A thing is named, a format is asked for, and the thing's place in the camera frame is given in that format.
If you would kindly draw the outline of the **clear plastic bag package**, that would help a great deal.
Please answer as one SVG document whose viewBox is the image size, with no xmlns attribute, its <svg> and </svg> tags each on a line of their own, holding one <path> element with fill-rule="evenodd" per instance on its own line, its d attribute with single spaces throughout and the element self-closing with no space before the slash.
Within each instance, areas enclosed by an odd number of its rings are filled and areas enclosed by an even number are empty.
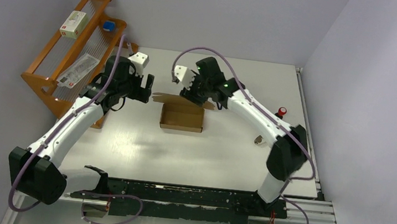
<svg viewBox="0 0 397 224">
<path fill-rule="evenodd" d="M 73 88 L 99 64 L 94 56 L 85 53 L 57 78 L 57 86 Z"/>
</svg>

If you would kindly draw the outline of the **white green carton box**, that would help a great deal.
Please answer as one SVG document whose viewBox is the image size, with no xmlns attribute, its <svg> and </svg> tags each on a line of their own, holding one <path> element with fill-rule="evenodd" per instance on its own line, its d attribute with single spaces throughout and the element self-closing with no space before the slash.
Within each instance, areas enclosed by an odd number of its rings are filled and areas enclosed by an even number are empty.
<svg viewBox="0 0 397 224">
<path fill-rule="evenodd" d="M 66 21 L 59 28 L 63 37 L 77 39 L 88 24 L 89 16 L 82 11 L 72 11 Z"/>
</svg>

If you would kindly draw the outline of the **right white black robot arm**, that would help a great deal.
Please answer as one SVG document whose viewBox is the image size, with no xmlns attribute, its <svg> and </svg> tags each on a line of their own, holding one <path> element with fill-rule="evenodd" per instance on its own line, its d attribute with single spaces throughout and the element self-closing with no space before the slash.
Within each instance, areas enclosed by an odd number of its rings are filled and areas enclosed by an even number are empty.
<svg viewBox="0 0 397 224">
<path fill-rule="evenodd" d="M 272 114 L 237 78 L 226 79 L 216 58 L 199 60 L 196 68 L 180 65 L 173 68 L 173 78 L 183 86 L 180 95 L 195 105 L 203 105 L 210 99 L 234 112 L 256 128 L 270 148 L 265 163 L 267 174 L 256 191 L 258 197 L 253 200 L 254 211 L 265 216 L 274 209 L 274 201 L 290 177 L 307 161 L 307 132 L 303 126 L 292 126 Z"/>
</svg>

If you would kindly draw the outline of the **brown cardboard box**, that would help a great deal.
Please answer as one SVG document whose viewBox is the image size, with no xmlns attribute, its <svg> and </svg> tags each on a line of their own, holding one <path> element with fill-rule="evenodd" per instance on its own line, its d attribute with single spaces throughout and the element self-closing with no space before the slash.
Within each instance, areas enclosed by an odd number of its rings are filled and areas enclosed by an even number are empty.
<svg viewBox="0 0 397 224">
<path fill-rule="evenodd" d="M 162 104 L 159 126 L 161 129 L 171 129 L 192 133 L 201 133 L 204 126 L 206 110 L 215 110 L 215 106 L 206 101 L 203 105 L 174 94 L 154 93 L 152 101 Z"/>
</svg>

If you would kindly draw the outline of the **small grey clip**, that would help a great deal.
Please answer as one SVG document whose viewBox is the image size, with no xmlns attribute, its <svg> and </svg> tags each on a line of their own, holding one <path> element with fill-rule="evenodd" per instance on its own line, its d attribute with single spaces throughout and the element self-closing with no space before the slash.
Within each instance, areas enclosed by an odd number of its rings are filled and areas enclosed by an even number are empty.
<svg viewBox="0 0 397 224">
<path fill-rule="evenodd" d="M 259 147 L 264 147 L 266 145 L 266 140 L 263 136 L 259 135 L 254 139 L 254 144 Z"/>
</svg>

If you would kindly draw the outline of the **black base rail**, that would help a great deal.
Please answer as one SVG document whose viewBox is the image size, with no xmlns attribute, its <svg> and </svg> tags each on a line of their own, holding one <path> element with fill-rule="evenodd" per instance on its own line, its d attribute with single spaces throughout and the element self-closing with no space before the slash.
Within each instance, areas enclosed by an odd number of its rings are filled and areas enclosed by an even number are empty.
<svg viewBox="0 0 397 224">
<path fill-rule="evenodd" d="M 257 192 L 156 184 L 147 181 L 109 178 L 107 189 L 72 198 L 109 203 L 109 215 L 127 216 L 140 212 L 145 217 L 249 224 L 249 218 L 270 221 L 287 217 L 284 200 L 266 204 Z"/>
</svg>

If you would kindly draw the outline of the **orange wooden rack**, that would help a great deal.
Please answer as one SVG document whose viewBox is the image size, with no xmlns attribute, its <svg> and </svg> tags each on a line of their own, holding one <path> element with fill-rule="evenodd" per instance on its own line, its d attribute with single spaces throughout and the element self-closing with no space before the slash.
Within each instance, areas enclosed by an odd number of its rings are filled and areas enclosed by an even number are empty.
<svg viewBox="0 0 397 224">
<path fill-rule="evenodd" d="M 121 35 L 127 24 L 124 20 L 105 13 L 111 1 L 81 0 L 75 10 L 85 12 L 89 16 L 89 22 L 81 36 L 70 39 L 57 31 L 29 68 L 21 74 L 22 79 L 57 119 L 71 108 L 79 91 L 104 70 L 106 60 L 120 45 Z M 103 30 L 103 23 L 107 20 L 115 22 L 114 31 Z M 95 70 L 86 75 L 74 88 L 57 86 L 59 75 L 85 53 L 99 60 Z"/>
</svg>

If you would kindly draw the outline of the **blue round object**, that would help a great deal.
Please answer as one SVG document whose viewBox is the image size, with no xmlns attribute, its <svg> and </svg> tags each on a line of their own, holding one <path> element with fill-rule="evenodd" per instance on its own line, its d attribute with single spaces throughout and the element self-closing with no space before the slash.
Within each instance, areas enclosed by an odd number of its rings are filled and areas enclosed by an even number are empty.
<svg viewBox="0 0 397 224">
<path fill-rule="evenodd" d="M 116 28 L 116 24 L 113 21 L 105 21 L 103 23 L 103 30 L 107 32 L 113 32 Z"/>
</svg>

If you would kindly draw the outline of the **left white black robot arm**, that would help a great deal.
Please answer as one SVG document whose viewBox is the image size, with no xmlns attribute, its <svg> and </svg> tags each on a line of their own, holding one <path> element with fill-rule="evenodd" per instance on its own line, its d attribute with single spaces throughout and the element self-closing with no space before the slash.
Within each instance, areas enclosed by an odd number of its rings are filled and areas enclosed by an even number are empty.
<svg viewBox="0 0 397 224">
<path fill-rule="evenodd" d="M 109 191 L 108 174 L 86 165 L 76 170 L 59 170 L 69 150 L 81 136 L 120 100 L 147 103 L 154 76 L 149 74 L 141 86 L 149 56 L 136 53 L 129 57 L 111 56 L 102 73 L 96 75 L 79 93 L 71 109 L 40 139 L 9 154 L 12 189 L 46 205 L 64 193 L 87 191 L 94 199 Z"/>
</svg>

